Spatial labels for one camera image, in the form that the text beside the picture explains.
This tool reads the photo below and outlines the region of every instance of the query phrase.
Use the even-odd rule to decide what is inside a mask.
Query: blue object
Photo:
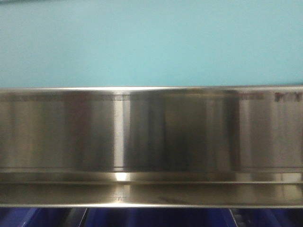
[[[302,12],[301,0],[2,2],[0,87],[302,84]]]
[[[91,209],[85,227],[236,227],[226,209]]]

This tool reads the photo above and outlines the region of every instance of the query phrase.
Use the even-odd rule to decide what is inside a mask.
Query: metal shelf
[[[0,205],[302,207],[302,134],[303,86],[0,89]]]

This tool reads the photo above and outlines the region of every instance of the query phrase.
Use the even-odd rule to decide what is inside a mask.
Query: brushed metal surface
[[[68,206],[60,193],[48,201],[18,190],[90,186],[96,195],[129,187],[125,204],[143,205],[145,195],[150,205],[303,205],[303,86],[0,89],[0,138],[2,205]],[[234,203],[185,199],[211,187],[253,193],[233,192]],[[289,188],[293,202],[281,197]],[[90,196],[73,199],[111,202]]]

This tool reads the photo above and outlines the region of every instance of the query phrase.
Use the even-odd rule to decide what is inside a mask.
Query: teal wall
[[[302,0],[0,1],[0,87],[291,83]]]

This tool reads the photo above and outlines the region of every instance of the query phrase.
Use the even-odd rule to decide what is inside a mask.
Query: stainless steel panel
[[[2,189],[125,185],[136,188],[125,203],[140,204],[134,193],[153,197],[167,184],[177,205],[177,189],[197,196],[205,184],[214,192],[218,183],[285,184],[297,188],[294,204],[302,201],[302,86],[1,89],[0,138]],[[0,203],[18,204],[13,196],[0,193]],[[220,202],[231,205],[213,205]],[[273,203],[290,205],[278,196]]]

